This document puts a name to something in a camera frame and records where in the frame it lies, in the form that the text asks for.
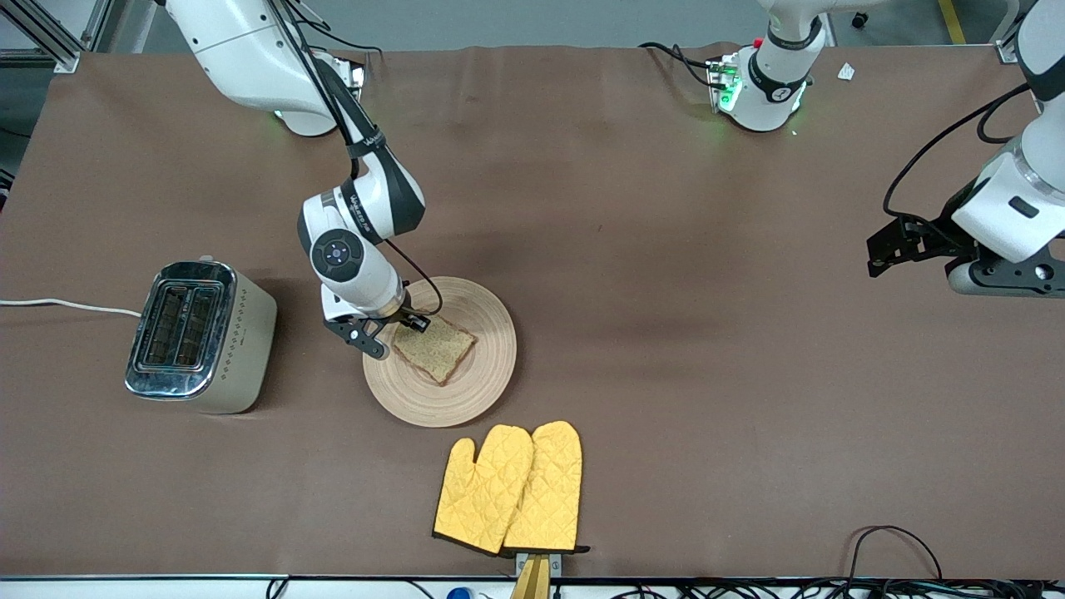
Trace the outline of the silver two-slot toaster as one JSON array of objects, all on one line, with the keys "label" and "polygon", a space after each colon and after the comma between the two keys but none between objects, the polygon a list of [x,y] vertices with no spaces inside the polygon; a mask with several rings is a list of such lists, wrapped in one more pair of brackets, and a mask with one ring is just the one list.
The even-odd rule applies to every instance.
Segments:
[{"label": "silver two-slot toaster", "polygon": [[276,300],[232,266],[164,266],[141,312],[126,390],[193,412],[247,412],[269,363],[276,318]]}]

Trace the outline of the brown bread slice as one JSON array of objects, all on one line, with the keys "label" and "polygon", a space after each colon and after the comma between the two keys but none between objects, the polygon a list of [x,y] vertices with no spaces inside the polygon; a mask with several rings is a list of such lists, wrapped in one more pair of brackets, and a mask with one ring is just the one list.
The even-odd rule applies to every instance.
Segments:
[{"label": "brown bread slice", "polygon": [[431,321],[424,331],[397,326],[393,336],[393,346],[404,360],[438,386],[450,381],[476,342],[475,334],[443,318]]}]

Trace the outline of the brown table cover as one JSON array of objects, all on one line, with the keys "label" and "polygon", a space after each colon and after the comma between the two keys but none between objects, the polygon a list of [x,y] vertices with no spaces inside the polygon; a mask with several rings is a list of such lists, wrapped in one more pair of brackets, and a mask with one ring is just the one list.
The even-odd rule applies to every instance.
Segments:
[{"label": "brown table cover", "polygon": [[295,224],[342,141],[189,54],[84,56],[0,213],[0,297],[141,309],[213,255],[277,300],[276,341],[252,412],[212,417],[126,390],[135,319],[0,309],[0,574],[496,574],[431,537],[448,451],[567,420],[591,550],[566,574],[842,574],[894,524],[948,577],[1065,577],[1065,300],[866,270],[895,174],[1017,81],[986,48],[830,49],[749,134],[648,51],[388,52],[363,106],[428,205],[399,245],[518,331],[494,409],[426,430],[322,323]]}]

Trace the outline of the round wooden plate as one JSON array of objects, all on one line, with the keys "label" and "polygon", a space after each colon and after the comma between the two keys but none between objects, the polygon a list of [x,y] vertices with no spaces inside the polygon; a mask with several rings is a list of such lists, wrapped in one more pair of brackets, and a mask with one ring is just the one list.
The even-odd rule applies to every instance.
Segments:
[{"label": "round wooden plate", "polygon": [[384,360],[365,358],[368,389],[388,412],[426,428],[447,428],[475,420],[503,396],[517,368],[517,326],[505,304],[482,285],[465,278],[437,277],[408,288],[417,309],[443,308],[437,318],[475,334],[477,342],[445,386],[408,365],[393,346],[400,324],[389,324],[378,340],[389,346]]}]

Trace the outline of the yellow quilted oven mitt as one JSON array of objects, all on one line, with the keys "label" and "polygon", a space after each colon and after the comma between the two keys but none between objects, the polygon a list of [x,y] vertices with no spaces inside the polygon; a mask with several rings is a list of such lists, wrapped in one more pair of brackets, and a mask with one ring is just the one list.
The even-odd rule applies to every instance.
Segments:
[{"label": "yellow quilted oven mitt", "polygon": [[581,437],[566,421],[532,432],[532,469],[505,538],[505,552],[581,554]]},{"label": "yellow quilted oven mitt", "polygon": [[498,555],[532,469],[532,436],[495,425],[484,443],[460,438],[450,447],[433,519],[433,537]]}]

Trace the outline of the aluminium frame profile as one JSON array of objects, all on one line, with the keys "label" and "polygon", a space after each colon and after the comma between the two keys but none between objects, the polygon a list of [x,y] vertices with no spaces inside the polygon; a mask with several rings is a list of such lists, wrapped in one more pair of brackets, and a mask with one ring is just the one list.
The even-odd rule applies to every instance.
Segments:
[{"label": "aluminium frame profile", "polygon": [[1034,0],[1004,0],[1005,14],[997,29],[992,34],[990,44],[1001,64],[1015,64],[1017,61],[1016,41],[1020,25],[1030,11]]},{"label": "aluminium frame profile", "polygon": [[0,0],[0,67],[75,72],[81,54],[103,49],[116,0]]}]

